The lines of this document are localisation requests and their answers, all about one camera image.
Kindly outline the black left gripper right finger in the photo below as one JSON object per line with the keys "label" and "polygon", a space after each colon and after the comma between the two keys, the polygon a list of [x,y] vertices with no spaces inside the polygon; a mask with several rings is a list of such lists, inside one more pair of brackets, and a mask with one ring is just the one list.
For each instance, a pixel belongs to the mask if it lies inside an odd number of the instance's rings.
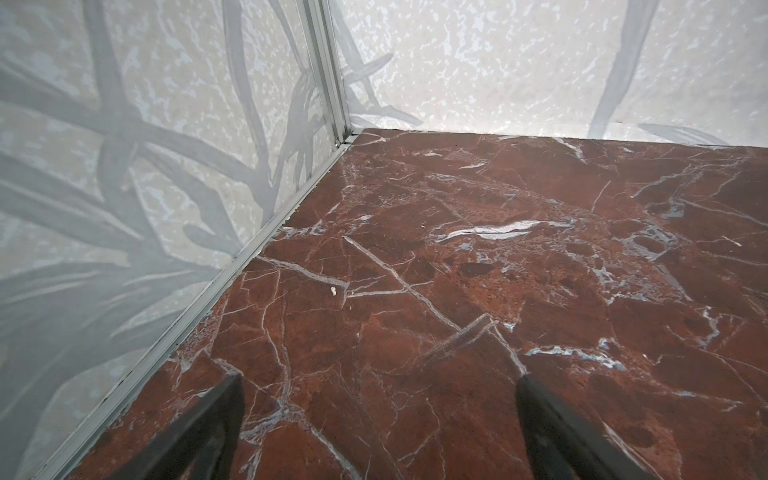
{"label": "black left gripper right finger", "polygon": [[564,400],[531,375],[515,387],[530,469],[536,479],[651,479]]}

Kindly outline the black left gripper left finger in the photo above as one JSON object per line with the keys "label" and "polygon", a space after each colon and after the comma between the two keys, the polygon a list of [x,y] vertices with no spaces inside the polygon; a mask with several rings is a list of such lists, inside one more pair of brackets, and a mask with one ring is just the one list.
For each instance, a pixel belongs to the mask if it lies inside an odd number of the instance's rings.
{"label": "black left gripper left finger", "polygon": [[228,479],[244,419],[240,375],[229,375],[112,473],[112,479]]}

